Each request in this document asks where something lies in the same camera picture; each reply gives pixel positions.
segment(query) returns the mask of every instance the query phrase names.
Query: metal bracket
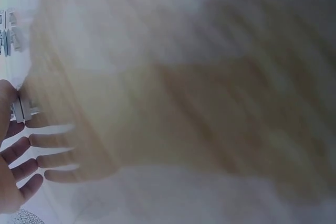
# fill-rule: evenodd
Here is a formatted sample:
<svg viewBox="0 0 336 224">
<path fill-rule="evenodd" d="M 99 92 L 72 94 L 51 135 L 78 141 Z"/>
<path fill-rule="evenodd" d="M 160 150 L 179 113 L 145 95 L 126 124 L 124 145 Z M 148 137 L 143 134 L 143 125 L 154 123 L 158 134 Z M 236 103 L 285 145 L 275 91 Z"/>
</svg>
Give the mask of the metal bracket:
<svg viewBox="0 0 336 224">
<path fill-rule="evenodd" d="M 28 97 L 21 96 L 13 102 L 11 119 L 15 117 L 17 123 L 27 122 L 32 119 L 32 115 L 39 113 L 39 108 L 34 107 Z"/>
<path fill-rule="evenodd" d="M 11 56 L 12 54 L 12 43 L 11 43 L 11 31 L 7 30 L 5 33 L 5 56 Z"/>
<path fill-rule="evenodd" d="M 5 11 L 4 10 L 0 10 L 0 55 L 2 54 L 2 47 L 5 48 Z"/>
<path fill-rule="evenodd" d="M 8 40 L 7 40 L 7 32 L 6 30 L 3 30 L 3 45 L 4 45 L 4 51 L 5 51 L 5 57 L 8 56 Z"/>
<path fill-rule="evenodd" d="M 12 27 L 11 30 L 7 30 L 7 47 L 8 55 L 11 56 L 11 44 L 13 44 L 14 51 L 21 51 L 22 46 L 19 40 L 19 28 Z"/>
<path fill-rule="evenodd" d="M 6 28 L 10 29 L 12 26 L 17 25 L 17 18 L 15 16 L 15 10 L 13 8 L 9 8 L 6 11 Z"/>
</svg>

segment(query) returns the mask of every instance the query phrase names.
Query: patterned fabric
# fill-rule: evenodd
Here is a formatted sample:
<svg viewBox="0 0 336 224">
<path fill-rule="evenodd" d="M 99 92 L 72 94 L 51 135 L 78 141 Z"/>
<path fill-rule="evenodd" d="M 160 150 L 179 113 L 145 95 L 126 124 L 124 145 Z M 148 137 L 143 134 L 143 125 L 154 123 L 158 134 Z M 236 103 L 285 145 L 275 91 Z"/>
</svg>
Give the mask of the patterned fabric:
<svg viewBox="0 0 336 224">
<path fill-rule="evenodd" d="M 20 209 L 15 214 L 12 214 L 7 224 L 45 224 L 40 218 L 35 214 Z"/>
</svg>

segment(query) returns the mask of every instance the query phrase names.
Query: metal hinge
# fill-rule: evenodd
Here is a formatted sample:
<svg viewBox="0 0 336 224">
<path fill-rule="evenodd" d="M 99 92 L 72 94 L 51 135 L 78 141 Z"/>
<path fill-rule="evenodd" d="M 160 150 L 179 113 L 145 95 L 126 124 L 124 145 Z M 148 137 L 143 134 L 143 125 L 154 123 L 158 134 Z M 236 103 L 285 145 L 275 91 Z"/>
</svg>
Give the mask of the metal hinge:
<svg viewBox="0 0 336 224">
<path fill-rule="evenodd" d="M 13 8 L 7 11 L 0 10 L 0 55 L 2 55 L 2 48 L 4 48 L 5 57 L 11 56 L 12 45 L 14 51 L 22 50 L 21 32 L 16 25 L 17 17 Z"/>
<path fill-rule="evenodd" d="M 39 108 L 25 97 L 18 97 L 11 106 L 11 119 L 15 118 L 17 123 L 27 122 L 32 115 L 39 113 Z"/>
</svg>

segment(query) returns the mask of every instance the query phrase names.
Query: skin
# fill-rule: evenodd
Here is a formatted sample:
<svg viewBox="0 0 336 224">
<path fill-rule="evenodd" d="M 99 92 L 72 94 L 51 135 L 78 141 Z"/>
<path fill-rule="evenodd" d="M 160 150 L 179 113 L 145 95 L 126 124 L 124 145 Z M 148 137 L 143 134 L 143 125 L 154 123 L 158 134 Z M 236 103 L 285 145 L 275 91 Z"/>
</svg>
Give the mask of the skin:
<svg viewBox="0 0 336 224">
<path fill-rule="evenodd" d="M 10 107 L 17 97 L 17 91 L 6 80 L 0 80 L 0 147 L 7 138 L 15 136 L 24 129 L 24 124 L 10 121 Z M 16 143 L 0 152 L 0 214 L 17 211 L 41 187 L 43 177 L 35 174 L 23 187 L 16 183 L 34 173 L 37 168 L 35 159 L 29 159 L 17 167 L 8 166 L 30 148 L 29 139 L 20 138 Z"/>
</svg>

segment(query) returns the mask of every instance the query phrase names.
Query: fingers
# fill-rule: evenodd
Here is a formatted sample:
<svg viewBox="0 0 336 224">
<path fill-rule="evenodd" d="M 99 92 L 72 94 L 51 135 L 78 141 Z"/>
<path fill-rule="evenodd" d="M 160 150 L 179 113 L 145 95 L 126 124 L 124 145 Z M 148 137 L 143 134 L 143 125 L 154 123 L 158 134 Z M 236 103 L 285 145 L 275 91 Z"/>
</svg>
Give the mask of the fingers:
<svg viewBox="0 0 336 224">
<path fill-rule="evenodd" d="M 24 199 L 24 203 L 37 193 L 42 183 L 43 177 L 40 174 L 35 174 L 23 187 L 19 189 Z"/>
<path fill-rule="evenodd" d="M 57 154 L 38 156 L 36 160 L 40 168 L 55 168 L 75 164 L 78 161 L 73 150 Z"/>
<path fill-rule="evenodd" d="M 44 177 L 57 183 L 80 183 L 88 180 L 80 168 L 75 170 L 47 170 Z"/>
<path fill-rule="evenodd" d="M 26 137 L 22 137 L 12 146 L 3 150 L 0 155 L 5 160 L 5 162 L 10 165 L 12 162 L 16 161 L 19 157 L 21 157 L 29 148 L 29 139 Z"/>
<path fill-rule="evenodd" d="M 0 80 L 0 104 L 10 106 L 17 98 L 17 90 L 7 80 Z"/>
<path fill-rule="evenodd" d="M 16 134 L 23 131 L 24 128 L 25 128 L 24 123 L 17 123 L 16 121 L 11 121 L 9 123 L 9 127 L 8 127 L 8 130 L 7 130 L 7 134 L 5 136 L 5 139 L 10 138 L 12 136 L 15 136 Z"/>
<path fill-rule="evenodd" d="M 31 129 L 44 128 L 52 125 L 60 125 L 61 122 L 58 122 L 55 118 L 46 117 L 45 113 L 38 113 L 31 117 L 31 119 L 25 122 L 26 126 Z"/>
<path fill-rule="evenodd" d="M 38 169 L 38 165 L 35 159 L 31 158 L 28 161 L 20 164 L 19 166 L 11 169 L 12 174 L 16 182 L 28 177 Z"/>
<path fill-rule="evenodd" d="M 10 107 L 17 98 L 17 91 L 6 80 L 0 80 L 0 144 L 5 139 L 11 120 Z"/>
<path fill-rule="evenodd" d="M 31 146 L 39 148 L 68 148 L 71 146 L 66 133 L 53 135 L 32 134 L 29 136 Z"/>
</svg>

